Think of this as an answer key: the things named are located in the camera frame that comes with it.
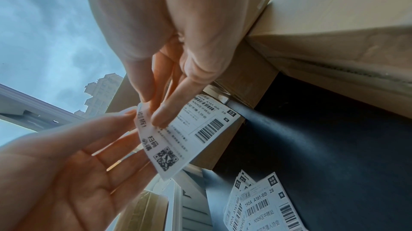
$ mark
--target hand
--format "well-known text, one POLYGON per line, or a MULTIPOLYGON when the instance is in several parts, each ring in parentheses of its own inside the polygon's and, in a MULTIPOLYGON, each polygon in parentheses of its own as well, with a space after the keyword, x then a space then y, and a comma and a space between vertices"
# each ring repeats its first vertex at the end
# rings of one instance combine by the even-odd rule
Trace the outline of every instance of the hand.
POLYGON ((166 127, 228 67, 241 40, 248 4, 248 0, 89 2, 141 100, 151 102, 152 124, 160 127, 166 127))
POLYGON ((107 171, 140 143, 137 131, 120 138, 135 116, 106 114, 3 146, 1 230, 104 231, 156 174, 143 150, 107 171))

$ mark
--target white sticker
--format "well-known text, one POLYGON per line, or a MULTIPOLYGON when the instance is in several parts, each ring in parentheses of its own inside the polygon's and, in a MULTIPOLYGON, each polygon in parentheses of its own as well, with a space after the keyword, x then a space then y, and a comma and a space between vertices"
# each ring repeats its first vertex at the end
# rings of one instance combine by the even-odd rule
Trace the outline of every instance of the white sticker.
POLYGON ((226 205, 226 208, 223 214, 224 216, 223 222, 229 230, 233 230, 233 231, 245 230, 244 226, 245 226, 246 219, 245 219, 244 210, 240 203, 239 194, 241 193, 241 191, 247 190, 248 188, 251 187, 252 184, 250 182, 255 183, 255 181, 248 175, 247 175, 248 179, 245 178, 245 175, 247 174, 242 170, 241 173, 239 173, 239 175, 237 176, 235 183, 233 185, 232 191, 230 192, 229 200, 227 202, 227 205, 226 205))
POLYGON ((190 163, 239 117, 224 104, 200 94, 186 104, 165 129, 151 124, 149 103, 138 105, 135 123, 147 156, 166 180, 190 163))
POLYGON ((306 230, 275 173, 240 194, 249 231, 306 230))

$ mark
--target high-rise building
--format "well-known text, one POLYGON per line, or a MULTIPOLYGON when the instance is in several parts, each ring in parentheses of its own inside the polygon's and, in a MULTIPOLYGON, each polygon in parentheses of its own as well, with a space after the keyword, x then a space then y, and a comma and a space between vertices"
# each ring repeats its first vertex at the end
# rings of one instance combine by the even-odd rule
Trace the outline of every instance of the high-rise building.
POLYGON ((123 77, 110 73, 98 79, 97 82, 87 84, 85 93, 92 96, 85 102, 87 109, 85 112, 78 110, 74 114, 83 118, 91 118, 105 113, 122 80, 123 77))

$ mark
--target blue sky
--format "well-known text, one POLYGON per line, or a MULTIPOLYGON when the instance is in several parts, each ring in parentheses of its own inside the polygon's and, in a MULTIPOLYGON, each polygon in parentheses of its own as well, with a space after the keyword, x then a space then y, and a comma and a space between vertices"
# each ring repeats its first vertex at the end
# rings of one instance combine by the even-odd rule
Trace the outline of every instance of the blue sky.
MULTIPOLYGON (((84 87, 125 71, 87 0, 0 0, 0 83, 70 112, 84 87)), ((0 121, 0 145, 27 133, 0 121)))

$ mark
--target black table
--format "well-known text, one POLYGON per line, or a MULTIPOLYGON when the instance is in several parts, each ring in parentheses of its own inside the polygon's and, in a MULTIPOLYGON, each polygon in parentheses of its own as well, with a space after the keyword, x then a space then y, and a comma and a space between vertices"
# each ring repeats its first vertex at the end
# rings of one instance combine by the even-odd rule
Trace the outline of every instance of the black table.
POLYGON ((214 230, 243 169, 275 171, 310 231, 412 230, 412 120, 279 74, 213 172, 214 230))

